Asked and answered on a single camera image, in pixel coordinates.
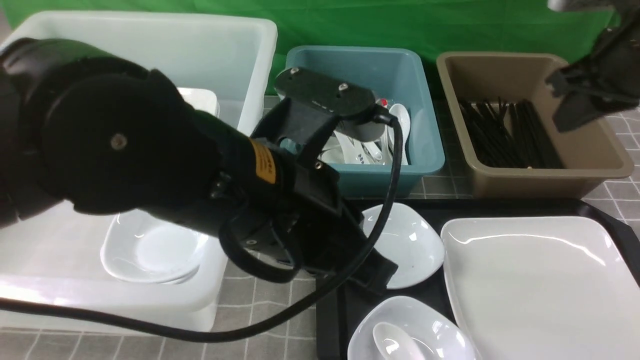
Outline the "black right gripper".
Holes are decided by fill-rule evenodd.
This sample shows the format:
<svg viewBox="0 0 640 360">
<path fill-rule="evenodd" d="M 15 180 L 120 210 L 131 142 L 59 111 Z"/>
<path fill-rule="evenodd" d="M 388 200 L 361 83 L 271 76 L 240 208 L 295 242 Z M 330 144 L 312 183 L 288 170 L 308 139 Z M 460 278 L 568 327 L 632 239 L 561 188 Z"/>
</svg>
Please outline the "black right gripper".
<svg viewBox="0 0 640 360">
<path fill-rule="evenodd" d="M 620 24 L 602 30 L 590 52 L 545 80 L 551 95 L 561 99 L 552 117 L 560 133 L 639 105 L 639 2 L 610 0 L 608 4 L 620 16 Z"/>
</svg>

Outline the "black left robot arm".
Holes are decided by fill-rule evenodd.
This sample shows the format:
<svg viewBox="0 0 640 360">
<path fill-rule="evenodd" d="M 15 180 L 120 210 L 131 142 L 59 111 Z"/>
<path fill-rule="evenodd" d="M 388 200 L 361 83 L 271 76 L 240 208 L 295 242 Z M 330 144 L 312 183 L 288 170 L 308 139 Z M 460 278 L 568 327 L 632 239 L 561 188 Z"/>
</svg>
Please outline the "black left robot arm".
<svg viewBox="0 0 640 360">
<path fill-rule="evenodd" d="M 247 136 L 195 109 L 169 78 L 72 39 L 1 51 L 1 225 L 73 203 L 139 209 L 217 237 L 238 268 L 287 283 L 339 275 L 379 293 L 398 265 L 318 157 L 334 130 L 366 140 L 391 116 L 370 89 L 307 68 L 276 78 L 283 99 Z"/>
</svg>

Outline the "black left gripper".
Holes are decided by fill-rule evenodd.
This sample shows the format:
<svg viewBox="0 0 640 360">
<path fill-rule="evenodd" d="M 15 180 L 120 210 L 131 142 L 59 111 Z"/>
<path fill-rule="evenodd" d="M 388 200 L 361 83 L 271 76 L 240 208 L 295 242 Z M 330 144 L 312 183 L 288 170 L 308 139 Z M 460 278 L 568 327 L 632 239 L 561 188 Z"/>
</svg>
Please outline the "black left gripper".
<svg viewBox="0 0 640 360">
<path fill-rule="evenodd" d="M 339 189 L 339 174 L 320 160 L 336 130 L 357 135 L 399 130 L 381 105 L 356 118 L 339 117 L 283 98 L 250 136 L 255 180 L 240 189 L 240 204 L 219 229 L 222 250 L 240 269 L 261 280 L 287 283 L 299 271 L 328 275 L 329 289 L 353 281 L 373 293 L 387 288 L 398 265 L 375 249 L 389 218 L 399 182 L 399 153 L 374 227 Z"/>
</svg>

